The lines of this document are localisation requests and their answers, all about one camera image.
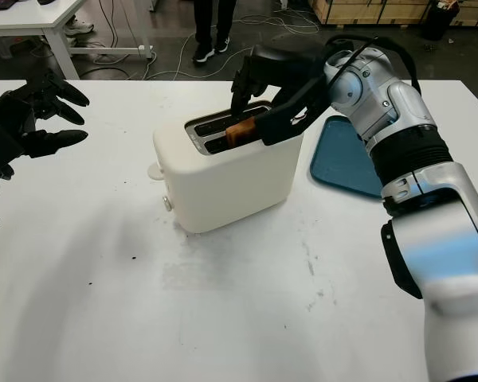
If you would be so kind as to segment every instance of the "toaster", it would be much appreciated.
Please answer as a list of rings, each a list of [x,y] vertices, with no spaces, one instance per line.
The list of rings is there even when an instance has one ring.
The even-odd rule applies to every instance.
[[[270,108],[260,101],[239,116],[222,111],[155,131],[158,162],[148,173],[165,182],[165,206],[188,232],[210,231],[287,198],[303,135],[271,146],[258,139],[233,149],[225,136],[227,127]]]

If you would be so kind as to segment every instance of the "floor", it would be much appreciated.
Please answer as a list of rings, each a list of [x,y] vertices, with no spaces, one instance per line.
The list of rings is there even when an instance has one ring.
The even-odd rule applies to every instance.
[[[118,46],[135,46],[133,36],[127,27],[124,11],[131,22],[132,32],[138,36],[139,31],[135,27],[135,13],[131,2],[123,0],[124,8],[120,0],[101,0],[107,15],[111,14],[112,3],[115,5],[114,24],[119,37]],[[280,5],[274,0],[238,0],[234,14],[231,44],[226,54],[213,57],[203,68],[195,68],[191,63],[191,57],[196,48],[196,42],[190,36],[194,32],[193,2],[184,0],[159,0],[159,6],[155,13],[150,13],[151,43],[157,55],[157,60],[151,63],[146,74],[147,62],[137,56],[129,56],[124,61],[113,65],[97,65],[97,62],[109,62],[107,57],[74,56],[73,61],[76,70],[82,75],[94,68],[121,68],[126,73],[114,69],[105,69],[83,75],[85,79],[93,80],[141,80],[146,74],[152,76],[156,73],[166,72],[154,76],[153,80],[173,80],[174,71],[179,66],[180,72],[189,75],[205,77],[206,80],[231,80],[234,73],[241,67],[242,57],[248,52],[246,49],[255,44],[273,39],[289,41],[292,35],[298,33],[301,37],[311,38],[314,41],[325,42],[330,36],[343,31],[333,27],[316,26],[318,24],[315,15],[308,9],[308,2],[293,0],[291,6],[302,10],[298,14],[294,12],[280,12]],[[266,20],[267,16],[281,18],[288,25],[304,25],[303,27],[284,28],[279,19]],[[78,44],[85,45],[89,42],[99,42],[103,45],[112,43],[112,32],[100,9],[99,0],[88,0],[78,12],[77,17],[95,24],[94,32],[87,36],[79,37]],[[265,20],[271,24],[252,25],[252,20]],[[417,63],[418,76],[422,80],[462,80],[469,89],[478,97],[478,29],[451,29],[445,34],[445,38],[438,42],[429,42],[420,37],[418,27],[400,29],[395,26],[387,27],[346,27],[347,33],[359,33],[370,36],[390,36],[413,56]],[[187,40],[184,50],[181,48]],[[0,80],[21,79],[41,73],[50,67],[59,71],[57,63],[47,47],[35,48],[27,42],[14,47],[14,59],[2,60],[0,58]],[[408,75],[401,61],[393,57],[392,62],[402,78]],[[177,80],[198,80],[179,73]]]

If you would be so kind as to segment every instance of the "pants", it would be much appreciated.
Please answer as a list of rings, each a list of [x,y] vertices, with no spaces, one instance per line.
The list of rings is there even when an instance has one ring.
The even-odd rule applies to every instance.
[[[217,6],[217,39],[225,40],[232,28],[233,9],[236,0],[219,0]],[[197,25],[197,42],[212,45],[210,27],[213,21],[213,0],[194,0],[194,22]]]

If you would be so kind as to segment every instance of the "table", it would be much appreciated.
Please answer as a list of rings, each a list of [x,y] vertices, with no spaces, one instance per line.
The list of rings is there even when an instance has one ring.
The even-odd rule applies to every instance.
[[[151,58],[146,32],[147,16],[141,0],[135,0],[138,25],[142,32],[143,45],[134,48],[69,48],[62,27],[83,5],[85,0],[56,0],[40,6],[36,0],[18,2],[8,10],[0,10],[0,36],[44,35],[57,59],[65,78],[78,80],[79,76],[71,61],[71,54],[144,54]]]
[[[73,84],[88,138],[19,158],[2,182],[0,382],[426,380],[423,307],[391,277],[388,216],[308,176],[333,110],[308,129],[284,203],[192,235],[147,176],[151,134],[227,108],[231,83]],[[478,190],[478,100],[458,81],[421,87]]]

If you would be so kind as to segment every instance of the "table leg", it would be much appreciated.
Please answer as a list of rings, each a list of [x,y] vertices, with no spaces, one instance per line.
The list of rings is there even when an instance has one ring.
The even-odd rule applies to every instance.
[[[67,48],[67,40],[61,29],[46,28],[42,30],[53,55],[57,59],[58,65],[67,80],[79,80],[80,77],[71,61],[71,56]]]
[[[149,43],[149,37],[147,36],[147,13],[143,8],[144,3],[142,2],[142,0],[134,0],[133,2],[135,3],[136,20],[138,21],[142,34],[143,47],[145,48],[145,57],[152,58],[151,44]]]

